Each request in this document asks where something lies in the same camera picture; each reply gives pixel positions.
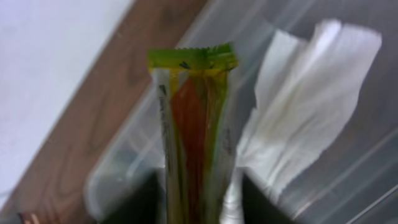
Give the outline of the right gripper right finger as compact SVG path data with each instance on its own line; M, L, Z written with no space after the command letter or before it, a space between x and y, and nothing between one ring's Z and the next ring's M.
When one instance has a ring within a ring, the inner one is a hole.
M242 206L245 224L296 224L246 174L242 178Z

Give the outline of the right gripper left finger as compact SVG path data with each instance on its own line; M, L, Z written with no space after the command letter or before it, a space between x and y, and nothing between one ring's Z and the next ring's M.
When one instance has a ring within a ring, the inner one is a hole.
M149 172L137 190L113 208L100 224L164 224L167 223L165 190L160 169Z

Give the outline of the green orange snack wrapper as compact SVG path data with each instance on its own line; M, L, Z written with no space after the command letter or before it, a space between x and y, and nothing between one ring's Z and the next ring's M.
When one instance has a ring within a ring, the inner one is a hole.
M218 223L231 182L235 107L231 44L152 49L159 99L168 223Z

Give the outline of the clear plastic waste bin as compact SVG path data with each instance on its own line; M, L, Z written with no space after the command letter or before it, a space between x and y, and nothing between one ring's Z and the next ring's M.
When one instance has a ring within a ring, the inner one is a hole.
M215 1L88 179L100 223L396 223L396 56L341 1Z

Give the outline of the white crumpled napkin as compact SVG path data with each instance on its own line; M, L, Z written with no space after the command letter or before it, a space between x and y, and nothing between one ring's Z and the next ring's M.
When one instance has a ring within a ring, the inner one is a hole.
M335 19L319 22L309 40L275 32L238 144L238 166L272 201L343 130L381 45L379 32Z

